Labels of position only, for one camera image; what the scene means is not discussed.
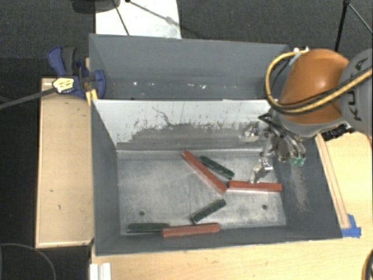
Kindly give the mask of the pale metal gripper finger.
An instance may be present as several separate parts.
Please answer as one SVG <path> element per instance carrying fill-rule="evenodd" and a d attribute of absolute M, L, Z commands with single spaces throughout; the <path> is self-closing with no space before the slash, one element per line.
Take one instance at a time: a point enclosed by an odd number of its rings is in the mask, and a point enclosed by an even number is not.
<path fill-rule="evenodd" d="M 257 183 L 259 179 L 265 177 L 268 173 L 273 172 L 274 168 L 268 159 L 259 159 L 257 164 L 252 168 L 249 182 Z"/>
<path fill-rule="evenodd" d="M 239 136 L 243 142 L 255 142 L 260 139 L 259 121 L 251 121 Z"/>

